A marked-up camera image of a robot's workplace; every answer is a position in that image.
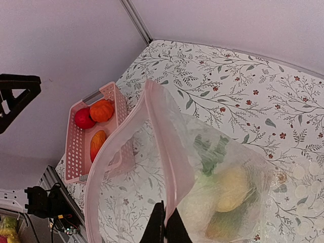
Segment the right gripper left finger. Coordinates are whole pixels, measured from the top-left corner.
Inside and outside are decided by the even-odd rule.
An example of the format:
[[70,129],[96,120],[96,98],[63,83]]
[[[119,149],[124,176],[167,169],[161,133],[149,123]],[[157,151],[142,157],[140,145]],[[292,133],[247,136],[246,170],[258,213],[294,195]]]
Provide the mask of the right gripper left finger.
[[143,243],[163,243],[165,238],[165,207],[164,202],[154,205],[153,211],[143,233]]

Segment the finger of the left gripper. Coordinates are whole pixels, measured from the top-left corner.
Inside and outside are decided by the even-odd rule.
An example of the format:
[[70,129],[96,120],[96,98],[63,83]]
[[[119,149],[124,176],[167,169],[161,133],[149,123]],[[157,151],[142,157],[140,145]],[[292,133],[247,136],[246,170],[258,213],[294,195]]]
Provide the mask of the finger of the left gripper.
[[1,74],[1,134],[40,93],[39,76]]

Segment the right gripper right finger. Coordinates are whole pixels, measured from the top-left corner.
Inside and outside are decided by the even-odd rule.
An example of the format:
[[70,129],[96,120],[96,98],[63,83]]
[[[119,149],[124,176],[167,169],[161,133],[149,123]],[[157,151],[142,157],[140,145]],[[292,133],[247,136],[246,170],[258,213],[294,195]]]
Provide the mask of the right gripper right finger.
[[168,219],[166,226],[166,242],[192,243],[177,209],[175,209]]

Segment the white garlic toy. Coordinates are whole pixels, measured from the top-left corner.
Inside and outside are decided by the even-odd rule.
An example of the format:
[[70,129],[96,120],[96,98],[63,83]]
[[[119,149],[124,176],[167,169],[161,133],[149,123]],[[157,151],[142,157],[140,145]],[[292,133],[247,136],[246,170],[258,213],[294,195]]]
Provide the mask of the white garlic toy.
[[201,234],[216,211],[219,200],[214,177],[198,175],[191,191],[182,199],[177,209],[186,230]]

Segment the clear zip top bag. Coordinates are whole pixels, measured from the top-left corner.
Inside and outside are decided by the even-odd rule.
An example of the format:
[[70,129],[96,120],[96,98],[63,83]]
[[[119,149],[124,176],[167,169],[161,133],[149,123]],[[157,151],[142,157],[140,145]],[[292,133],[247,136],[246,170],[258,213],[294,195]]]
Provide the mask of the clear zip top bag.
[[100,148],[90,169],[85,192],[85,225],[89,242],[101,242],[99,231],[99,190],[105,176],[105,163],[149,122],[154,143],[151,159],[160,161],[165,181],[165,238],[168,219],[182,199],[193,188],[198,175],[214,177],[219,195],[219,175],[226,169],[242,167],[248,173],[250,192],[254,199],[248,208],[247,222],[239,236],[230,241],[207,239],[206,229],[188,233],[192,242],[243,242],[265,224],[265,204],[273,171],[265,159],[255,151],[239,144],[199,119],[182,114],[172,95],[162,85],[147,80],[141,97],[123,123]]

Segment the orange red mango toy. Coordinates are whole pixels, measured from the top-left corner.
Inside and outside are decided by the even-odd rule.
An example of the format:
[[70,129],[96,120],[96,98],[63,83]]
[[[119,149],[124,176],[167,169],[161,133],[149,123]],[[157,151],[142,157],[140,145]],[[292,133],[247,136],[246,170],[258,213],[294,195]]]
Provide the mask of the orange red mango toy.
[[91,139],[90,144],[90,159],[94,162],[96,155],[98,154],[100,148],[107,139],[106,133],[103,130],[99,130]]

